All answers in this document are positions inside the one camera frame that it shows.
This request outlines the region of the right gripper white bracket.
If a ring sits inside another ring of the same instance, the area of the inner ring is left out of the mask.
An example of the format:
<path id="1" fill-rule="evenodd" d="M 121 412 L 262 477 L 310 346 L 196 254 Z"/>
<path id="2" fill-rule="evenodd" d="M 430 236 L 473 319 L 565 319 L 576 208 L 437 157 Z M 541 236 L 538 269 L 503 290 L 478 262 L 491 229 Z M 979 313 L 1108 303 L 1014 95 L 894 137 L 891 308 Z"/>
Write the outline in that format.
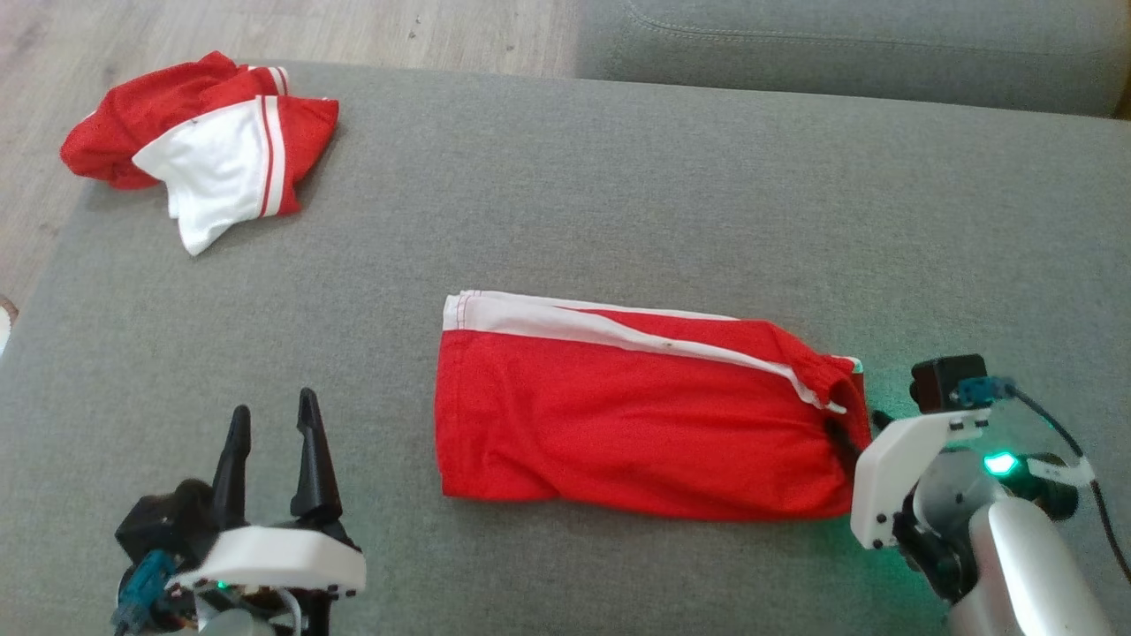
<path id="1" fill-rule="evenodd" d="M 1017 604 L 1021 596 L 1005 586 L 1013 571 L 1026 591 L 1054 579 L 1055 524 L 1080 504 L 1079 466 L 1050 452 L 970 450 L 988 419 L 950 411 L 895 420 L 882 410 L 861 426 L 824 419 L 835 458 L 855 469 L 853 535 L 865 549 L 899 551 L 950 605 L 977 588 Z"/>

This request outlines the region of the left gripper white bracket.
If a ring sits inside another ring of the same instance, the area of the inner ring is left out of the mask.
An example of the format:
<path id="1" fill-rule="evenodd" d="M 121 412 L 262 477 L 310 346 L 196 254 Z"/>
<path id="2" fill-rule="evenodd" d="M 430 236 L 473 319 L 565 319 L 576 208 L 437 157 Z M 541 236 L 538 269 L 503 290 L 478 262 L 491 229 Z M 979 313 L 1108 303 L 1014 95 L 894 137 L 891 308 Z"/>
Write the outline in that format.
<path id="1" fill-rule="evenodd" d="M 193 600 L 198 635 L 328 635 L 335 602 L 364 591 L 363 552 L 343 524 L 334 459 L 316 392 L 300 390 L 302 435 L 288 524 L 247 524 L 247 458 L 251 414 L 233 410 L 211 482 L 219 531 L 209 555 L 166 585 L 170 598 Z"/>

